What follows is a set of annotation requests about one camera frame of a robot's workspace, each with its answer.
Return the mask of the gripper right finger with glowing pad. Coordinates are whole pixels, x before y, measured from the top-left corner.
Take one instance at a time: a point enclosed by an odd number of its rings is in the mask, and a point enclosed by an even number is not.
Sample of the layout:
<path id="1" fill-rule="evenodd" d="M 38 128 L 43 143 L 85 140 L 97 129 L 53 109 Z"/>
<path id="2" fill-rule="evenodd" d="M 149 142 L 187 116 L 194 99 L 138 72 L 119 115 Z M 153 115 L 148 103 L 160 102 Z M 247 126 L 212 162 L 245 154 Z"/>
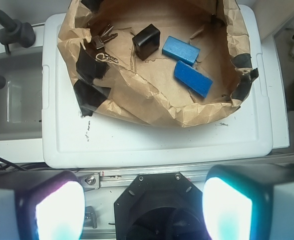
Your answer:
<path id="1" fill-rule="evenodd" d="M 202 208 L 213 240 L 294 240 L 294 163 L 215 165 Z"/>

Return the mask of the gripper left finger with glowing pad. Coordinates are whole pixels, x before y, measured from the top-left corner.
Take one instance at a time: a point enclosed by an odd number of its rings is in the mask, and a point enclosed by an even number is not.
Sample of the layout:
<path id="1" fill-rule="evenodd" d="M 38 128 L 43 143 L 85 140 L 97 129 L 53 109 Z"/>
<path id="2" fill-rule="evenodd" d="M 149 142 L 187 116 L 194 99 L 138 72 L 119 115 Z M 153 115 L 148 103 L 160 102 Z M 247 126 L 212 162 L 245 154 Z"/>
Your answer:
<path id="1" fill-rule="evenodd" d="M 0 240 L 78 240 L 84 216 L 72 171 L 0 171 Z"/>

